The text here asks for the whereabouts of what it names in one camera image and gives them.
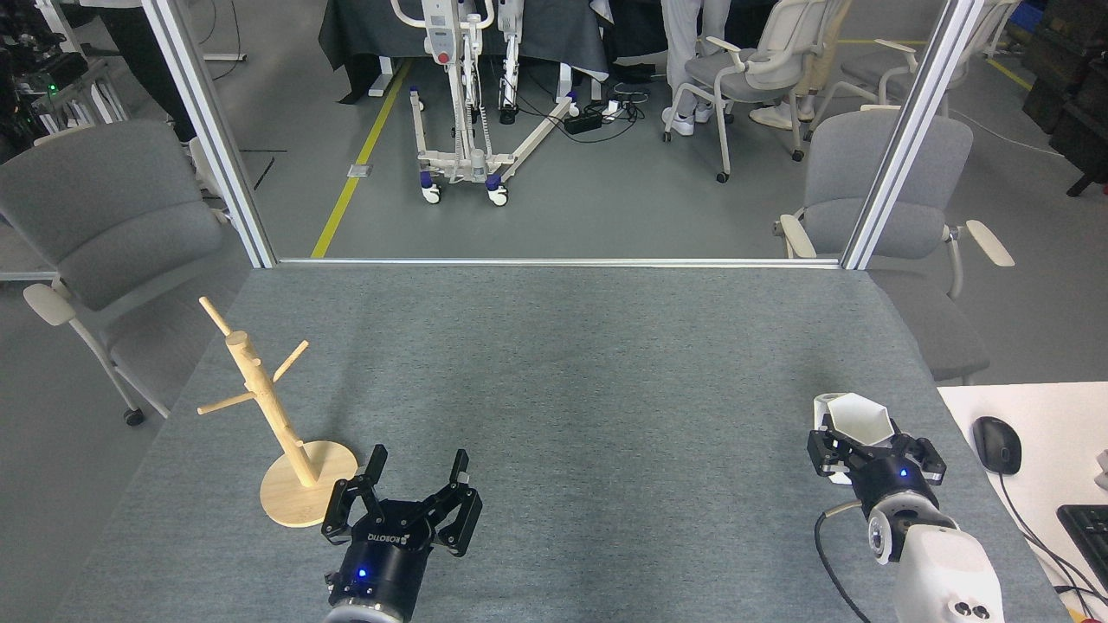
white sneaker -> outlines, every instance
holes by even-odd
[[[716,106],[711,102],[707,102],[701,108],[697,105],[696,113],[693,114],[693,121],[697,123],[708,123],[711,121],[711,115],[716,114]]]
[[[797,110],[797,119],[808,123],[815,119],[815,98],[804,95],[800,99],[800,108]]]
[[[792,113],[789,111],[788,102],[781,102],[776,106],[755,109],[750,111],[750,120],[778,130],[792,130]]]
[[[666,106],[666,110],[661,111],[661,122],[667,123],[670,116],[674,116],[674,106]],[[670,127],[681,136],[691,136],[693,130],[695,130],[693,120],[681,115],[674,118],[674,123]]]

white desk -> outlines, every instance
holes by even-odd
[[[1108,382],[941,387],[938,391],[971,446],[971,427],[977,418],[993,416],[1012,425],[1023,446],[1023,464],[1004,483],[1016,510],[1055,553],[1098,583],[1055,511],[1061,504],[1108,504],[1108,491],[1092,481],[1101,471],[1097,455],[1108,449]],[[1003,499],[998,477],[989,473],[988,479]],[[1043,566],[1055,584],[1069,583],[1054,563]],[[1080,610],[1073,592],[1063,602]],[[1096,599],[1086,598],[1086,602],[1095,616],[1108,621],[1108,607]]]

gray chair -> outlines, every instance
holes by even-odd
[[[861,214],[899,111],[869,110],[829,119],[814,134],[804,204],[782,215],[774,233],[790,257],[841,254]],[[878,241],[874,255],[921,259],[940,245],[950,255],[953,277],[946,293],[919,273],[870,269],[920,345],[936,381],[962,378],[988,367],[977,333],[954,305],[963,286],[958,239],[973,237],[998,266],[1014,263],[982,223],[946,224],[945,208],[973,146],[973,132],[957,121],[935,118]]]
[[[985,0],[981,13],[977,16],[973,33],[958,57],[954,75],[951,76],[951,82],[946,85],[947,91],[956,89],[966,81],[972,57],[991,53],[996,48],[997,37],[1018,4],[1019,0]],[[823,103],[809,125],[808,137],[824,119],[828,105],[834,100],[834,94],[839,90],[850,91],[875,104],[889,104],[891,100],[903,102],[907,99],[912,83],[915,81],[916,69],[922,60],[917,57],[917,51],[884,39],[875,39],[874,42],[879,43],[882,49],[849,59],[842,63],[842,73],[847,80],[834,83],[823,96]],[[945,96],[941,105],[943,116],[947,116]]]
[[[716,115],[719,129],[719,150],[724,171],[716,175],[719,183],[731,176],[731,159],[727,147],[726,120],[733,102],[760,103],[788,94],[792,105],[792,160],[800,162],[800,123],[797,120],[797,101],[792,89],[804,75],[804,57],[823,50],[823,31],[827,17],[838,10],[840,0],[780,0],[773,6],[762,30],[757,49],[741,50],[730,43],[709,37],[708,40],[724,51],[699,57],[685,63],[695,83],[686,82],[674,93],[674,110],[685,92],[711,100],[720,114]],[[666,121],[663,140],[668,142],[673,119]]]
[[[130,384],[167,416],[249,270],[238,236],[202,201],[173,132],[127,121],[58,136],[0,166],[0,214],[59,277],[23,295],[69,324],[142,421]]]

power strip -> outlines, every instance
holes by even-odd
[[[564,122],[565,131],[570,134],[581,134],[589,130],[596,130],[603,125],[603,115],[599,111],[583,112],[577,116],[571,116]]]

gray tablecloth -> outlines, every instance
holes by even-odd
[[[1008,621],[1068,621],[890,302],[814,269],[279,268],[228,318],[274,369],[305,440],[390,452],[379,492],[422,499],[471,457],[470,552],[432,553],[420,622],[850,622],[817,558],[852,498],[806,452],[812,397],[886,405],[948,464],[943,510],[985,547]],[[209,348],[54,620],[318,621],[343,549],[263,513],[279,448]],[[859,511],[828,555],[873,621],[895,568]]]

